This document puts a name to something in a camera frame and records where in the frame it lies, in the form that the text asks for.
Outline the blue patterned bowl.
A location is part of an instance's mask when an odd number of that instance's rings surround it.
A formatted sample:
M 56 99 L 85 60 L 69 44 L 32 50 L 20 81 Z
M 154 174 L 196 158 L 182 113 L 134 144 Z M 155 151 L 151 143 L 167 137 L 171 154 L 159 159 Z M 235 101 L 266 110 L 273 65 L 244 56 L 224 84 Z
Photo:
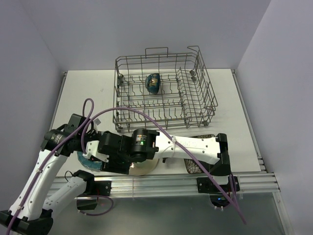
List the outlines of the blue patterned bowl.
M 160 74 L 159 73 L 152 73 L 148 75 L 145 79 L 145 88 L 148 92 L 152 94 L 158 94 L 160 89 Z

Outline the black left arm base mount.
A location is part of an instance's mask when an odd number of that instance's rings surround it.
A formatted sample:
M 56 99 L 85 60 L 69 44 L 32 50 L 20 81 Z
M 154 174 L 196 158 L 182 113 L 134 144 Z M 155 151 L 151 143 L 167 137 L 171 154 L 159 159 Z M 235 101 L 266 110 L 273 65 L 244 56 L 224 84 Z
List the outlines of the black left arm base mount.
M 76 198 L 76 207 L 80 211 L 93 211 L 98 206 L 111 205 L 111 181 L 95 181 L 90 189 L 80 194 Z

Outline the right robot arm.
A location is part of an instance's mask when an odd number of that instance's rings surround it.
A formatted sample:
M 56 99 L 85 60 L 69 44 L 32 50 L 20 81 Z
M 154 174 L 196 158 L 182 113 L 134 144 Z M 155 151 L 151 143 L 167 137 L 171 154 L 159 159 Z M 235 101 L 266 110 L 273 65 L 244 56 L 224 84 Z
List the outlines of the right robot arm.
M 218 191 L 228 186 L 231 172 L 225 134 L 198 139 L 148 129 L 136 129 L 131 136 L 106 131 L 93 156 L 103 162 L 103 171 L 132 176 L 151 173 L 162 160 L 192 160 L 212 175 L 212 187 Z

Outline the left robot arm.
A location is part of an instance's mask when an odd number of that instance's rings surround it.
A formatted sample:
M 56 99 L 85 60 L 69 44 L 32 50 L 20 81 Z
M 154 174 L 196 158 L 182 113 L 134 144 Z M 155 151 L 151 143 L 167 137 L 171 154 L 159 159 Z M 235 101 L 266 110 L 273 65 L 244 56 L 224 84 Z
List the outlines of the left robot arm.
M 68 124 L 45 134 L 37 163 L 26 185 L 10 209 L 0 212 L 0 223 L 21 235 L 46 235 L 54 219 L 75 197 L 95 191 L 94 175 L 74 172 L 56 193 L 48 192 L 68 157 L 81 147 L 81 134 L 89 117 L 73 114 Z

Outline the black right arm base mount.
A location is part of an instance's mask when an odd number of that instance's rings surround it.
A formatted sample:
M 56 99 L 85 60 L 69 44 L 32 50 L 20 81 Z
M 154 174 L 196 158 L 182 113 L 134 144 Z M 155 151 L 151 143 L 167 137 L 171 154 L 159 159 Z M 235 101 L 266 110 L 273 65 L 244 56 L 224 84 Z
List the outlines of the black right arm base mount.
M 220 187 L 233 202 L 238 204 L 237 193 L 240 191 L 240 185 L 236 176 L 229 175 L 227 184 L 220 185 Z M 197 189 L 198 193 L 209 194 L 210 202 L 213 208 L 216 210 L 223 210 L 230 205 L 230 202 L 227 200 L 227 198 L 207 177 L 197 178 Z

